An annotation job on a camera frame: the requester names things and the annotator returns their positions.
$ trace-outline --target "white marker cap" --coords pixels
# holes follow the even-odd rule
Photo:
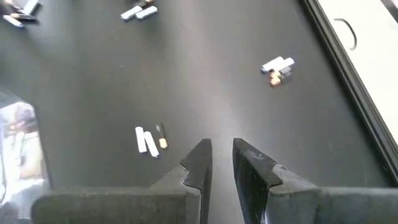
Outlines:
[[[145,145],[144,129],[142,127],[136,127],[138,151],[140,153],[147,151],[147,146]]]
[[[264,65],[261,67],[261,71],[262,71],[262,72],[265,72],[265,73],[268,73],[268,72],[270,72],[272,69],[274,69],[274,67],[275,67],[277,64],[279,64],[279,63],[281,63],[281,62],[283,62],[283,61],[284,61],[284,59],[283,59],[281,56],[279,56],[279,57],[277,57],[277,58],[271,60],[270,62],[264,64]]]
[[[144,132],[145,136],[145,141],[147,142],[149,152],[151,156],[157,157],[159,155],[159,151],[157,150],[157,147],[155,145],[154,138],[152,137],[152,134],[149,131]]]

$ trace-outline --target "white surface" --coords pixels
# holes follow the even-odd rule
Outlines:
[[[374,104],[398,140],[398,24],[380,0],[319,0]],[[353,36],[342,22],[347,20],[356,33]]]
[[[149,152],[153,157],[157,157],[159,155],[159,151],[157,150],[154,138],[149,131],[144,132],[145,141],[147,142]]]
[[[147,151],[147,146],[145,145],[144,129],[142,127],[136,127],[138,151],[140,153]]]

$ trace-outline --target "small white block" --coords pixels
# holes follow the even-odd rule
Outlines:
[[[22,11],[24,12],[24,14],[31,15],[38,5],[38,0],[29,0]]]
[[[147,142],[149,152],[153,157],[157,157],[159,155],[159,151],[157,150],[154,138],[149,131],[144,132],[145,141]]]
[[[292,65],[294,65],[294,60],[291,59],[291,58],[287,58],[287,59],[285,59],[283,62],[281,62],[281,63],[275,65],[275,66],[274,66],[274,70],[275,70],[275,71],[281,71],[282,69],[287,68],[287,67],[290,67],[290,66],[292,66]]]
[[[141,20],[145,19],[147,16],[155,14],[157,12],[157,8],[155,6],[148,7],[147,9],[142,10],[136,14],[136,18]]]
[[[284,61],[284,59],[283,59],[281,56],[279,56],[279,57],[277,57],[277,58],[271,60],[270,62],[264,64],[264,65],[261,67],[261,70],[262,70],[263,72],[265,72],[265,73],[268,73],[268,72],[270,72],[272,69],[274,69],[274,67],[275,67],[276,65],[280,64],[280,63],[283,62],[283,61]]]
[[[144,129],[142,127],[136,127],[138,151],[140,153],[147,151],[147,146],[145,145]]]

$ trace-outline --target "marker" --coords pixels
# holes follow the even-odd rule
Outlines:
[[[167,149],[169,146],[167,144],[166,135],[164,133],[164,125],[159,124],[156,126],[157,131],[159,132],[159,145],[162,149]]]
[[[24,9],[22,10],[22,12],[24,14],[31,15],[35,11],[35,9],[36,9],[36,7],[38,5],[39,5],[39,1],[38,0],[29,0],[26,3],[26,5],[25,5]]]
[[[19,22],[18,20],[14,19],[14,18],[11,17],[11,16],[3,15],[2,18],[5,19],[5,20],[7,20],[9,23],[11,23],[12,25],[14,25],[14,26],[16,26],[16,27],[18,27],[18,28],[20,28],[20,29],[25,28],[25,26],[24,26],[21,22]]]
[[[138,12],[136,14],[136,18],[139,19],[139,20],[143,20],[146,17],[148,17],[148,16],[150,16],[152,14],[155,14],[156,12],[158,12],[157,8],[155,6],[151,6],[151,7],[148,7],[147,9],[145,9],[145,10],[142,10],[141,12]]]
[[[148,145],[149,152],[152,157],[157,157],[159,155],[159,151],[157,150],[157,147],[155,145],[154,138],[152,137],[152,134],[149,131],[144,132],[145,136],[145,142]]]
[[[140,153],[147,151],[147,146],[145,145],[144,129],[142,127],[136,127],[138,151]]]
[[[35,21],[36,17],[27,15],[27,14],[21,14],[21,13],[11,13],[11,17],[14,19],[20,19],[20,20],[27,20],[27,21]]]
[[[121,14],[120,18],[122,18],[122,20],[124,20],[124,21],[128,21],[133,16],[135,16],[137,12],[140,12],[140,11],[142,11],[142,8],[140,6],[134,6],[132,9]]]

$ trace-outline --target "black cable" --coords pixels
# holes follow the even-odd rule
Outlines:
[[[342,19],[342,18],[336,18],[335,21],[344,22],[344,23],[348,26],[349,30],[351,31],[351,33],[352,33],[353,36],[354,36],[354,46],[350,47],[349,49],[350,49],[350,50],[355,50],[355,48],[356,48],[356,46],[357,46],[357,44],[358,44],[358,39],[357,39],[357,37],[356,37],[355,31],[354,31],[353,27],[351,26],[351,24],[350,24],[347,20]]]

